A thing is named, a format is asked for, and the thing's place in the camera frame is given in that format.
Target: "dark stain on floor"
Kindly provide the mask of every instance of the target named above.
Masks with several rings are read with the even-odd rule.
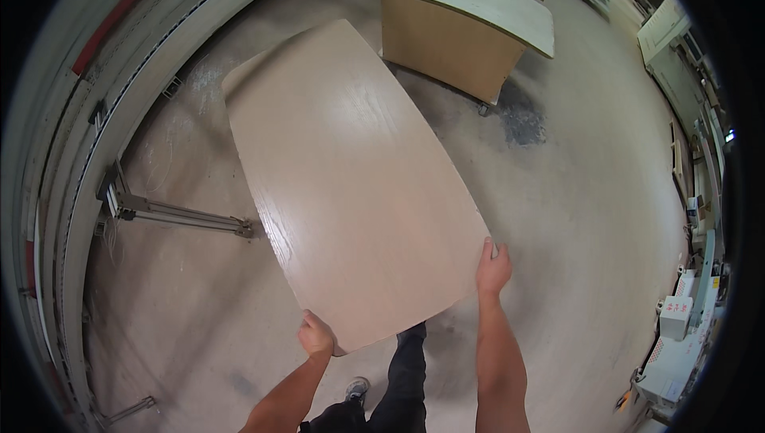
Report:
[[[491,113],[500,117],[507,144],[527,146],[545,143],[544,113],[511,80],[502,85],[500,97]]]

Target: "workbench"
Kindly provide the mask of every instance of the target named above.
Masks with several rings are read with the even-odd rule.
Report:
[[[552,15],[537,0],[382,0],[382,57],[496,105],[530,47],[552,59]]]

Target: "concrete floor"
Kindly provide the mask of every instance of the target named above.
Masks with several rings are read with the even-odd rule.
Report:
[[[613,405],[653,340],[653,306],[685,256],[671,173],[671,111],[645,73],[626,0],[610,22],[581,0],[546,0],[555,59],[528,50],[493,114],[404,69],[399,82],[454,161],[515,270],[502,303],[529,376],[533,431],[626,431],[638,402]],[[378,50],[379,0],[256,0],[196,56],[185,84],[134,139],[136,194],[257,217],[220,82],[242,61],[321,22],[347,18]],[[91,385],[111,415],[153,395],[113,431],[237,431],[304,359],[301,312],[267,240],[109,223],[94,241],[86,303]],[[431,431],[470,431],[476,411],[477,306],[428,321]],[[386,388],[395,339],[333,359],[309,417],[347,381]]]

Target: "sticker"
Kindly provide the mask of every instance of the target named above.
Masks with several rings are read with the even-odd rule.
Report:
[[[683,392],[683,384],[673,380],[669,384],[669,388],[667,389],[667,394],[664,395],[664,398],[666,398],[667,400],[670,400],[671,402],[676,402],[680,398],[680,393],[682,392]]]

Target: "white box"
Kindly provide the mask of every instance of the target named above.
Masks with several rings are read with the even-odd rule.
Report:
[[[659,315],[659,329],[662,337],[669,337],[677,341],[685,338],[692,306],[693,298],[667,295],[662,313]]]

